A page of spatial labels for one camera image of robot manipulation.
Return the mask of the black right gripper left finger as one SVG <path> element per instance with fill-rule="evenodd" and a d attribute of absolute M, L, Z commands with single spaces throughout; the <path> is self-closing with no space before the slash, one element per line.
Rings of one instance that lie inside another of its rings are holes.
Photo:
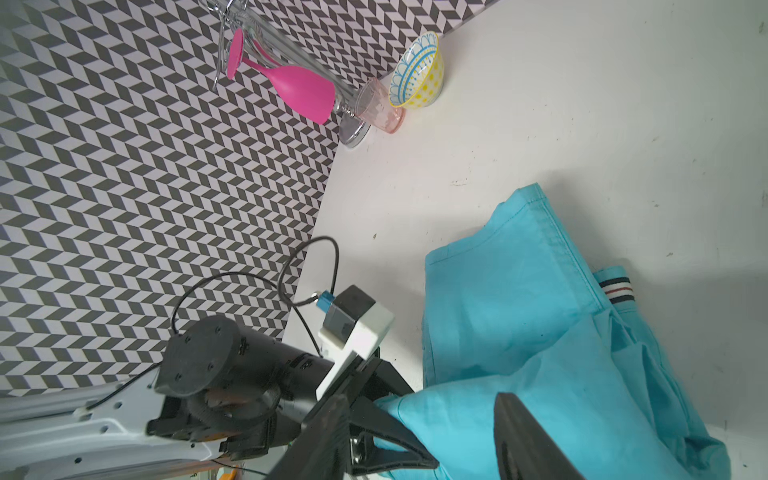
<path fill-rule="evenodd" d="M 350 406 L 330 397 L 266 476 L 267 480 L 341 480 L 350 464 Z"/>

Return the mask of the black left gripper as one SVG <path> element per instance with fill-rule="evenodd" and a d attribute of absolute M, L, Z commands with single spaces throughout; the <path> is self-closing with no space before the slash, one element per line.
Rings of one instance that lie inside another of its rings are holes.
<path fill-rule="evenodd" d="M 389 362 L 377 357 L 356 359 L 313 407 L 303 427 L 330 397 L 345 395 L 350 406 L 349 474 L 434 470 L 439 466 L 438 460 L 411 430 L 376 404 L 378 400 L 411 391 Z"/>

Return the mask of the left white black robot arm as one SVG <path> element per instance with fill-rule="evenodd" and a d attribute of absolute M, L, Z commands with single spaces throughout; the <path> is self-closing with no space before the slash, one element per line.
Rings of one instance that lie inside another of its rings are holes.
<path fill-rule="evenodd" d="M 173 337 L 162 362 L 114 392 L 93 389 L 1 404 L 1 473 L 24 479 L 160 478 L 283 447 L 280 479 L 339 479 L 437 460 L 378 408 L 410 392 L 361 351 L 329 360 L 222 316 Z"/>

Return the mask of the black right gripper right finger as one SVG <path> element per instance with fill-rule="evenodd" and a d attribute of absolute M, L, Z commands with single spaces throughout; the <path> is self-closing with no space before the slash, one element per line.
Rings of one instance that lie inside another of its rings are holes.
<path fill-rule="evenodd" d="M 584 480 L 514 393 L 496 396 L 494 441 L 501 479 Z"/>

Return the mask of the turquoise long pants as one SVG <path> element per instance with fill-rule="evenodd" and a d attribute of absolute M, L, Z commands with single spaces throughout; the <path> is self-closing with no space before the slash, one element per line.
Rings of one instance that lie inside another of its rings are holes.
<path fill-rule="evenodd" d="M 639 314 L 627 273 L 592 271 L 540 186 L 425 259 L 423 387 L 380 407 L 438 460 L 395 479 L 496 479 L 494 404 L 519 397 L 588 479 L 727 479 Z"/>

